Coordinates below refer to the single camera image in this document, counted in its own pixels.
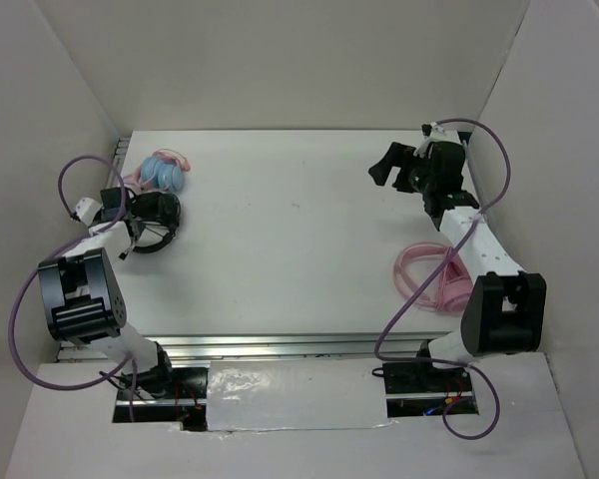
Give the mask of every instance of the white panel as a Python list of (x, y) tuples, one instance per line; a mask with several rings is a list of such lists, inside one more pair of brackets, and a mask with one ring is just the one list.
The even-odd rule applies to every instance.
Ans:
[[(548, 283), (543, 348), (591, 478), (599, 478), (599, 10), (534, 1), (481, 116), (510, 150), (512, 184), (491, 215), (506, 249)], [(500, 188), (496, 147), (474, 164)]]
[[(401, 418), (374, 429), (232, 434), (112, 424), (116, 391), (108, 384), (69, 393), (36, 389), (7, 478), (582, 479), (545, 358), (524, 354), (480, 364), (499, 389), (503, 411), (495, 431), (472, 442), (450, 435), (439, 417)], [(46, 364), (41, 374), (71, 383), (93, 378), (101, 367)], [(475, 385), (480, 409), (487, 409), (483, 384)], [(450, 421), (478, 432), (489, 413)]]
[[(158, 335), (383, 330), (403, 305), (391, 276), (399, 251), (445, 239), (421, 195), (398, 193), (391, 181), (380, 188), (367, 170), (391, 142), (422, 139), (391, 131), (134, 133), (123, 173), (159, 148), (181, 152), (192, 170), (176, 240), (115, 266), (129, 321)], [(458, 322), (414, 307), (395, 330), (450, 331)]]
[(126, 133), (475, 117), (528, 4), (38, 1)]
[[(56, 178), (61, 167), (79, 154), (110, 154), (112, 147), (92, 97), (36, 10), (26, 0), (1, 0), (0, 477), (31, 391), (7, 348), (11, 304), (31, 269), (82, 231), (60, 207)], [(76, 170), (67, 176), (71, 202), (79, 194), (96, 193), (106, 173), (93, 165)], [(52, 341), (37, 283), (23, 303), (17, 337), (32, 368), (49, 356)]]
[(376, 359), (213, 361), (207, 389), (210, 431), (368, 429), (385, 426)]

